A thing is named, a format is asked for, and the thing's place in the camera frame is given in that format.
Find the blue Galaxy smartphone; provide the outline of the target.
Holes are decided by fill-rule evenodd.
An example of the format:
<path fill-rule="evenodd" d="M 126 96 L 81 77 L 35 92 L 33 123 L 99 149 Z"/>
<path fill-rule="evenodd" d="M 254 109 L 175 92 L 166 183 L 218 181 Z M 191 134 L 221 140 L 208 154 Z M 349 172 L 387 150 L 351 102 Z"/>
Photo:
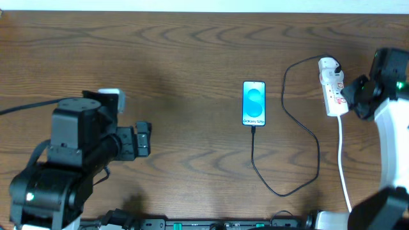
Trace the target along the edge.
<path fill-rule="evenodd" d="M 242 124 L 266 125 L 266 84 L 263 81 L 245 81 L 242 91 Z"/>

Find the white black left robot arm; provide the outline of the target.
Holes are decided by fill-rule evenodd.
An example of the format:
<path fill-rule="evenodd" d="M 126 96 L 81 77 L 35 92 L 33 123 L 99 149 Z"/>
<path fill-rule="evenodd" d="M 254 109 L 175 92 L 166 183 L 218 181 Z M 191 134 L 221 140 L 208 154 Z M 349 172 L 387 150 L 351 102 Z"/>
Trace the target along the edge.
<path fill-rule="evenodd" d="M 80 221 L 96 184 L 112 161 L 150 154 L 152 125 L 118 126 L 118 96 L 67 98 L 52 113 L 49 140 L 37 145 L 10 184 L 10 220 L 16 229 L 64 229 Z"/>

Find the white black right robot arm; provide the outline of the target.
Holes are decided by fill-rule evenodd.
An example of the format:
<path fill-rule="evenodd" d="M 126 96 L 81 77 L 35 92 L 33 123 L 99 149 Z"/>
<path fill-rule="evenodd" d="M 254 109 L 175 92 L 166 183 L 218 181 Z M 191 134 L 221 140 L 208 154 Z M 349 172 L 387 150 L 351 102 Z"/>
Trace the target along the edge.
<path fill-rule="evenodd" d="M 348 229 L 408 229 L 408 51 L 380 48 L 369 75 L 341 94 L 362 120 L 376 123 L 380 138 L 379 191 L 356 205 Z"/>

